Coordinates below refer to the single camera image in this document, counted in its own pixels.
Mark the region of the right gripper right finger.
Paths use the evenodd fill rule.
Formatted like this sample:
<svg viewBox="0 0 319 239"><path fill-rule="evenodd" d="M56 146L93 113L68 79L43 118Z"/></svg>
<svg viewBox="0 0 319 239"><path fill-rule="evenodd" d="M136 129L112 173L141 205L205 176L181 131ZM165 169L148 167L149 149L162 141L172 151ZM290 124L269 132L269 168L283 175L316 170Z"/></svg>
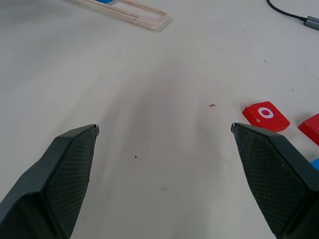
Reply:
<svg viewBox="0 0 319 239"><path fill-rule="evenodd" d="M319 239L319 170L281 134L234 122L249 188L276 239Z"/></svg>

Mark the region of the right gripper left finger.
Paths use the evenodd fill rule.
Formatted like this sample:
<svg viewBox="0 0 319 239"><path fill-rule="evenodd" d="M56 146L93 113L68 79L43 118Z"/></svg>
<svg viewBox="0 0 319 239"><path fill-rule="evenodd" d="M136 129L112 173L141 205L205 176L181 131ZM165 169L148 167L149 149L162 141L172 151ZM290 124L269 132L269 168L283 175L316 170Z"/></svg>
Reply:
<svg viewBox="0 0 319 239"><path fill-rule="evenodd" d="M57 136L0 202L0 239L70 239L93 162L97 124Z"/></svg>

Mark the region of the red letter b block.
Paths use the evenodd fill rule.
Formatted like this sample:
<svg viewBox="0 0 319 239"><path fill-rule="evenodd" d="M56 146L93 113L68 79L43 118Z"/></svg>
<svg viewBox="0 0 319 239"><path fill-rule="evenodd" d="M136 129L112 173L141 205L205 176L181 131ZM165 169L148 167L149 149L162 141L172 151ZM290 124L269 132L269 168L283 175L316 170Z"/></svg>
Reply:
<svg viewBox="0 0 319 239"><path fill-rule="evenodd" d="M303 121L298 129L319 146L319 114Z"/></svg>

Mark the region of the red letter o block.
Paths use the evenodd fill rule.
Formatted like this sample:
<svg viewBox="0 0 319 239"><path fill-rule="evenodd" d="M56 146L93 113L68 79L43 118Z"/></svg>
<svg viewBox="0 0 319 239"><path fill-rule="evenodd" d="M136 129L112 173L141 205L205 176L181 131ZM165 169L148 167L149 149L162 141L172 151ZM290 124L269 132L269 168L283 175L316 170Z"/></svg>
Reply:
<svg viewBox="0 0 319 239"><path fill-rule="evenodd" d="M273 132L284 131L290 126L287 118L270 101L247 106L242 114L251 125Z"/></svg>

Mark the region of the light wooden letter tray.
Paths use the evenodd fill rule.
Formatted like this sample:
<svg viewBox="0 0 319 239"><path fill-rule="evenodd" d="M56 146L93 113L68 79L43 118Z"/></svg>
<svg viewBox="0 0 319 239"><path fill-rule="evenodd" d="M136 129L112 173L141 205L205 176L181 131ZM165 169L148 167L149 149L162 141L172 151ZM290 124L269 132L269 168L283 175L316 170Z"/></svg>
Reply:
<svg viewBox="0 0 319 239"><path fill-rule="evenodd" d="M66 1L148 30L157 30L169 21L167 13L133 0L114 0L108 4L96 0Z"/></svg>

